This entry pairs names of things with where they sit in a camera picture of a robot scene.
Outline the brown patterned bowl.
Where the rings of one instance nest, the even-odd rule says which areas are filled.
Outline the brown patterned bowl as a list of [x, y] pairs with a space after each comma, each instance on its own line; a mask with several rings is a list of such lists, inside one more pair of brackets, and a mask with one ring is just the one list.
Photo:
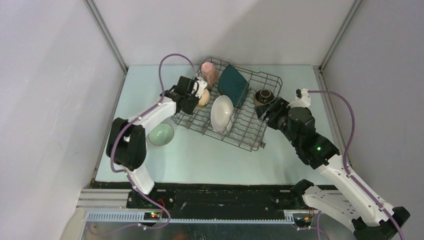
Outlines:
[[268, 89], [261, 89], [255, 93], [253, 102], [255, 106], [259, 107], [271, 103], [274, 99], [275, 96], [272, 91]]

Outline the tan ceramic mug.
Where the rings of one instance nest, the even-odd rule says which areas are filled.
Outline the tan ceramic mug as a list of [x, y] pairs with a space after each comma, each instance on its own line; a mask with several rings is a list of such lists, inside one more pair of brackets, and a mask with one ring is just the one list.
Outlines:
[[211, 98], [210, 91], [208, 89], [205, 89], [195, 109], [198, 110], [198, 109], [204, 108], [209, 103], [210, 98]]

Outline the pink ceramic mug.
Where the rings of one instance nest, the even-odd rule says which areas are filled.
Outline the pink ceramic mug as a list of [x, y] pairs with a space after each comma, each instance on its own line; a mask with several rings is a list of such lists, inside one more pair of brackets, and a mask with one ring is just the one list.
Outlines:
[[213, 85], [219, 81], [218, 71], [215, 65], [209, 61], [201, 65], [201, 74], [209, 88], [212, 88]]

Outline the white ceramic plate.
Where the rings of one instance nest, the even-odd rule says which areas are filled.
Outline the white ceramic plate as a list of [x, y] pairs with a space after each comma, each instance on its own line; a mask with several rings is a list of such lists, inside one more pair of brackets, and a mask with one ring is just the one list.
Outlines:
[[234, 124], [234, 106], [231, 99], [221, 95], [213, 102], [210, 112], [210, 122], [218, 134], [227, 134]]

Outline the green glazed bowl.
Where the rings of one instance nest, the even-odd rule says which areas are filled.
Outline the green glazed bowl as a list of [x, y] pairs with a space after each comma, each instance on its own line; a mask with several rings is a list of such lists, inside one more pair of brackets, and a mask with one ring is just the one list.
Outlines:
[[150, 131], [148, 139], [153, 145], [161, 147], [170, 143], [174, 135], [174, 128], [170, 124], [160, 123]]

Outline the teal square plate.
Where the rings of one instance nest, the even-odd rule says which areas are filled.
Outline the teal square plate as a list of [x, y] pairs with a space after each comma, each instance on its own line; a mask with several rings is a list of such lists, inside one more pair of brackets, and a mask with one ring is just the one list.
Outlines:
[[219, 78], [217, 89], [221, 95], [230, 98], [235, 108], [240, 109], [249, 92], [249, 83], [232, 65], [228, 65]]

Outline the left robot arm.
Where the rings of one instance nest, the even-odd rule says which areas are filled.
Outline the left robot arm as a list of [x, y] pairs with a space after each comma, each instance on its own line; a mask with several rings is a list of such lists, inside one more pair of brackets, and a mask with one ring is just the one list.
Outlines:
[[112, 122], [105, 153], [114, 165], [122, 167], [132, 187], [140, 193], [138, 201], [145, 208], [153, 208], [158, 194], [152, 191], [155, 182], [145, 165], [147, 137], [165, 119], [180, 112], [193, 114], [208, 84], [202, 77], [180, 76], [176, 85], [163, 90], [150, 108], [129, 119], [115, 118]]

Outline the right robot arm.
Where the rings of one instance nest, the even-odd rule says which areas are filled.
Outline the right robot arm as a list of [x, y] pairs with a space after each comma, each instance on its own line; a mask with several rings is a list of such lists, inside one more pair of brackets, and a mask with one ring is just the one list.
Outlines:
[[330, 180], [346, 198], [327, 195], [303, 179], [291, 189], [295, 208], [308, 206], [323, 212], [352, 231], [357, 240], [390, 240], [400, 234], [411, 214], [403, 206], [394, 207], [383, 200], [343, 162], [339, 149], [316, 131], [308, 107], [278, 97], [255, 111], [269, 128], [284, 134], [305, 165]]

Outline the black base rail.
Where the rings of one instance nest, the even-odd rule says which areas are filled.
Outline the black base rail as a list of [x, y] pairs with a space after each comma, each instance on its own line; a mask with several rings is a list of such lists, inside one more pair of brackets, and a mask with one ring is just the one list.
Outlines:
[[335, 200], [339, 206], [347, 205], [339, 213], [354, 214], [354, 207], [331, 185], [313, 185], [302, 180], [296, 185], [231, 185], [156, 183], [142, 197], [129, 182], [95, 181], [93, 189], [127, 191], [124, 207], [146, 210], [142, 219], [146, 222], [165, 222], [167, 213], [173, 221], [287, 221], [289, 212], [305, 213], [307, 217], [322, 211], [315, 203], [308, 203], [303, 195], [306, 189], [312, 197]]

